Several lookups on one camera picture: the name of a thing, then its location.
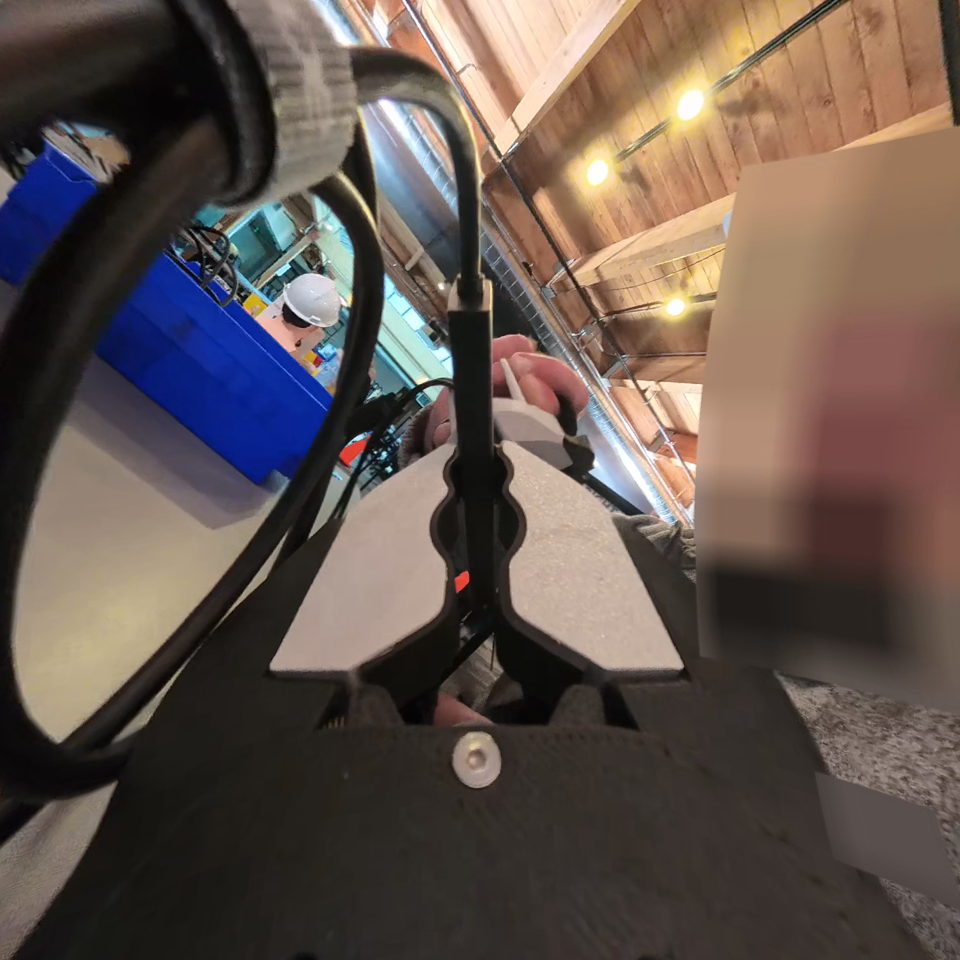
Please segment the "person's right hand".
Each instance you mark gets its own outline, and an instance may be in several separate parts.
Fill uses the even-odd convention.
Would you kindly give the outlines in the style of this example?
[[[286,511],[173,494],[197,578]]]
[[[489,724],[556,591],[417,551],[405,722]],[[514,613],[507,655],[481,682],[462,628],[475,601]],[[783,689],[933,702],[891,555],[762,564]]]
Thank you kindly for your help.
[[[510,334],[491,342],[491,390],[496,398],[510,398],[502,361],[506,361],[526,403],[558,418],[561,401],[569,404],[575,418],[590,401],[590,392],[578,374],[563,361],[536,351],[536,344],[522,334]]]

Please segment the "pink mannequin head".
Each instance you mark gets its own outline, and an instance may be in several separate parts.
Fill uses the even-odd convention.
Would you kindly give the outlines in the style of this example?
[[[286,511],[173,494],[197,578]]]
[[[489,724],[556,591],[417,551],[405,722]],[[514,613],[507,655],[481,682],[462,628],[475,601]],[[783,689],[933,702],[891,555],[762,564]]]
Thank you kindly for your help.
[[[282,305],[281,318],[283,330],[293,341],[290,353],[297,360],[303,359],[326,337],[324,327],[304,320],[286,303]]]

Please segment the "white hard hat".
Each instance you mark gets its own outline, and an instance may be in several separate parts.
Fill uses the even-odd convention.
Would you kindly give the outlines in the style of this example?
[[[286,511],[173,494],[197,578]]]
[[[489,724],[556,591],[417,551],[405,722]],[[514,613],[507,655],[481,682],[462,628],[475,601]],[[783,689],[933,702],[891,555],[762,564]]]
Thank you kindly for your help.
[[[288,283],[281,295],[284,322],[298,329],[327,329],[340,319],[341,297],[335,282],[323,273],[308,272]]]

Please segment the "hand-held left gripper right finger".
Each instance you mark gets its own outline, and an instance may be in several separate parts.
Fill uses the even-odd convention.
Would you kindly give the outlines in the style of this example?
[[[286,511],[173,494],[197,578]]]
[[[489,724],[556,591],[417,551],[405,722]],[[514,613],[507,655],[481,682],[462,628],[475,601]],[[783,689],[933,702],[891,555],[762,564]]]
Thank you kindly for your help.
[[[503,442],[495,651],[532,722],[634,727],[630,698],[686,680],[686,580],[555,466]]]

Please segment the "person's right forearm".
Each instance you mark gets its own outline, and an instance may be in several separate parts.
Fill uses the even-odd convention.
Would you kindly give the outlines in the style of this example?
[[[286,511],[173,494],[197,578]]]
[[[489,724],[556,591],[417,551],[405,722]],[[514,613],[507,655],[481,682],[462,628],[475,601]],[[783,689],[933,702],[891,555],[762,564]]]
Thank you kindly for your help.
[[[697,582],[697,551],[694,529],[681,522],[668,523],[654,514],[611,516],[630,555],[640,557],[644,544],[654,549],[675,570],[692,583]]]

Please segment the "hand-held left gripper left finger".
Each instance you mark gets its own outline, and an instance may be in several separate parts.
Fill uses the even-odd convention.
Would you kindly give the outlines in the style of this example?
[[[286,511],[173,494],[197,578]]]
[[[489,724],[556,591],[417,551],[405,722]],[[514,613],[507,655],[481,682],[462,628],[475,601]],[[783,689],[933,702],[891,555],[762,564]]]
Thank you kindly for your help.
[[[270,661],[271,678],[378,687],[406,721],[432,722],[460,645],[455,456],[433,451],[348,512]]]

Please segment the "blue divided plastic bin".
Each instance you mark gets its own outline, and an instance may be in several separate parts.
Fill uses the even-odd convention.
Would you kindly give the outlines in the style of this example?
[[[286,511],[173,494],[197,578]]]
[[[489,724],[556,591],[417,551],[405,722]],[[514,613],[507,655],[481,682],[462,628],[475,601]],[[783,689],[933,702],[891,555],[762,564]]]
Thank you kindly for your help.
[[[1,276],[18,289],[98,182],[51,143],[1,209]],[[96,355],[250,481],[291,478],[331,394],[257,321],[223,308],[194,270],[162,253],[95,348]]]

